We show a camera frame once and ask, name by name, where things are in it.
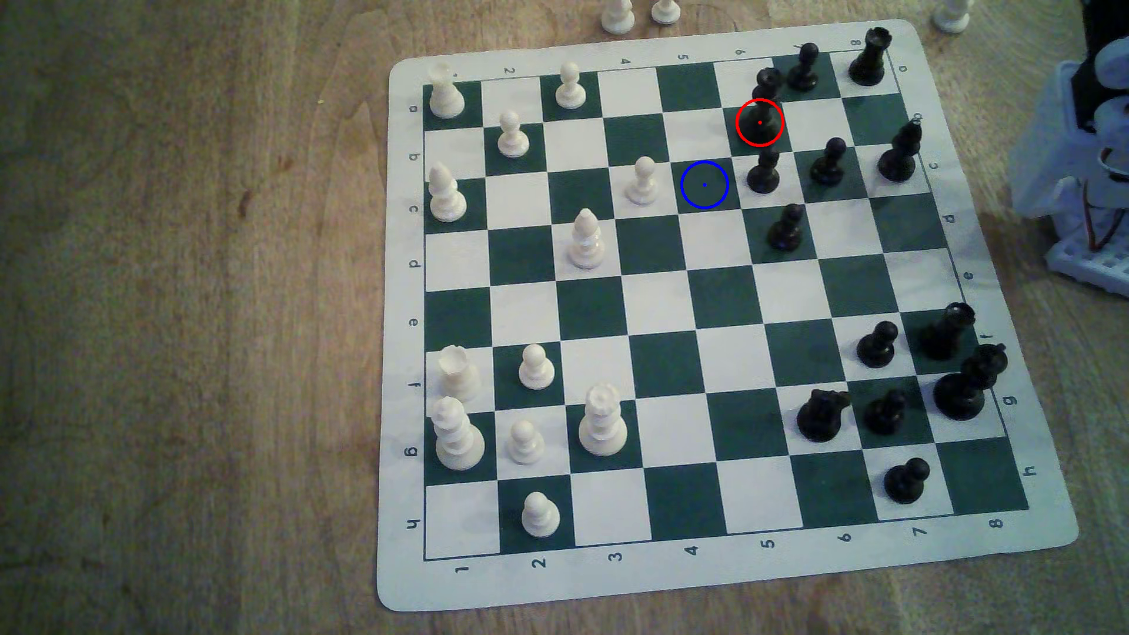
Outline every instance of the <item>wood grain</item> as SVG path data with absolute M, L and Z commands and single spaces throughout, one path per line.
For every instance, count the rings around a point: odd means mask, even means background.
M 588 0 L 0 1 L 7 633 L 1114 633 L 1129 305 L 1050 275 L 1006 151 L 1077 2 L 683 2 L 629 37 L 905 18 L 926 43 L 1079 516 L 1022 555 L 539 606 L 374 592 L 387 78 L 606 41 Z

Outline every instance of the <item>white chess piece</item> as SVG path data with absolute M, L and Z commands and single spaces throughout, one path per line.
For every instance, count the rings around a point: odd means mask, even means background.
M 584 208 L 572 221 L 572 243 L 568 258 L 580 269 L 595 269 L 604 261 L 604 241 L 599 237 L 599 220 Z
M 522 419 L 514 424 L 509 430 L 508 449 L 509 456 L 514 461 L 523 466 L 536 463 L 545 453 L 545 437 L 537 432 L 533 424 Z
M 435 453 L 448 469 L 463 471 L 482 460 L 487 444 L 482 432 L 471 424 L 463 403 L 454 397 L 444 397 L 431 412 L 435 434 L 439 437 Z
M 623 35 L 634 26 L 634 14 L 631 12 L 631 0 L 605 0 L 604 12 L 599 15 L 599 24 L 612 35 Z
M 585 395 L 580 419 L 580 445 L 596 456 L 610 456 L 623 449 L 628 426 L 620 416 L 620 391 L 612 384 L 596 384 Z
M 470 401 L 482 388 L 479 368 L 461 346 L 447 346 L 439 351 L 443 391 L 460 401 Z
M 671 26 L 682 17 L 682 8 L 674 0 L 658 0 L 650 8 L 650 19 L 663 26 Z
M 517 158 L 530 150 L 530 138 L 522 132 L 522 122 L 517 113 L 506 111 L 498 118 L 501 124 L 501 137 L 498 137 L 498 151 L 509 158 Z
M 557 368 L 540 343 L 531 343 L 522 351 L 522 364 L 517 367 L 517 379 L 531 390 L 549 388 L 557 376 Z
M 945 33 L 963 33 L 969 27 L 969 9 L 974 0 L 942 0 L 933 12 L 933 24 Z
M 427 181 L 427 190 L 431 193 L 431 216 L 436 220 L 452 223 L 466 214 L 466 197 L 458 191 L 458 182 L 446 165 L 435 162 Z
M 627 195 L 636 205 L 650 205 L 658 197 L 655 186 L 655 160 L 639 157 L 636 162 L 636 180 L 628 185 Z
M 561 512 L 557 504 L 540 492 L 533 492 L 525 497 L 525 508 L 522 510 L 522 527 L 534 538 L 548 538 L 561 524 Z
M 431 80 L 431 101 L 428 107 L 435 116 L 441 119 L 458 116 L 466 105 L 452 77 L 450 67 L 444 63 L 438 63 L 428 71 L 428 79 Z
M 557 105 L 562 108 L 576 110 L 584 105 L 587 93 L 580 86 L 580 67 L 575 62 L 561 66 L 561 85 L 557 87 Z

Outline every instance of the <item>black pawn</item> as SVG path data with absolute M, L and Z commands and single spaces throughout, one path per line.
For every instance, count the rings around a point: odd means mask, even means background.
M 796 425 L 808 441 L 824 443 L 839 434 L 842 410 L 850 406 L 850 394 L 833 390 L 812 390 L 812 398 L 799 408 Z
M 874 327 L 874 332 L 858 340 L 855 353 L 858 360 L 870 368 L 882 368 L 894 358 L 894 340 L 898 339 L 898 324 L 883 320 Z
M 782 76 L 774 68 L 764 68 L 756 73 L 756 88 L 753 88 L 754 99 L 774 99 L 780 86 L 784 84 Z M 776 107 L 768 102 L 754 102 L 750 107 L 741 113 L 741 121 L 737 122 L 742 136 L 751 143 L 768 143 L 780 134 L 780 115 Z
M 983 410 L 984 391 L 996 385 L 996 377 L 1007 369 L 1001 343 L 982 343 L 961 364 L 959 373 L 937 380 L 933 400 L 949 419 L 966 421 Z
M 812 181 L 821 185 L 838 185 L 843 180 L 843 168 L 839 167 L 839 159 L 847 153 L 847 141 L 839 137 L 828 140 L 828 146 L 823 149 L 823 156 L 812 164 Z
M 762 148 L 761 156 L 756 158 L 756 165 L 749 171 L 745 181 L 749 189 L 758 194 L 768 194 L 780 184 L 780 173 L 776 171 L 776 164 L 780 160 L 780 153 L 772 148 Z
M 814 42 L 808 42 L 799 47 L 799 63 L 788 71 L 788 86 L 793 90 L 807 92 L 815 88 L 820 81 L 820 76 L 812 72 L 815 60 L 820 56 L 820 47 Z
M 850 63 L 847 72 L 855 84 L 861 86 L 874 86 L 882 81 L 886 75 L 886 64 L 882 56 L 885 54 L 894 36 L 881 26 L 876 26 L 866 32 L 866 47 Z
M 804 240 L 804 228 L 799 226 L 799 221 L 803 219 L 803 206 L 796 203 L 784 206 L 780 220 L 769 227 L 769 245 L 780 251 L 796 251 L 796 247 Z
M 952 359 L 961 346 L 961 333 L 975 321 L 977 312 L 968 304 L 949 304 L 940 320 L 921 330 L 921 351 L 931 359 Z
M 909 505 L 921 497 L 927 478 L 929 478 L 929 463 L 926 463 L 925 459 L 913 458 L 904 466 L 890 468 L 883 486 L 893 502 Z
M 893 146 L 878 159 L 878 172 L 894 183 L 901 183 L 913 176 L 917 169 L 917 156 L 921 150 L 921 121 L 911 119 L 894 134 Z
M 874 434 L 890 435 L 898 432 L 905 418 L 905 393 L 894 389 L 866 407 L 863 423 Z

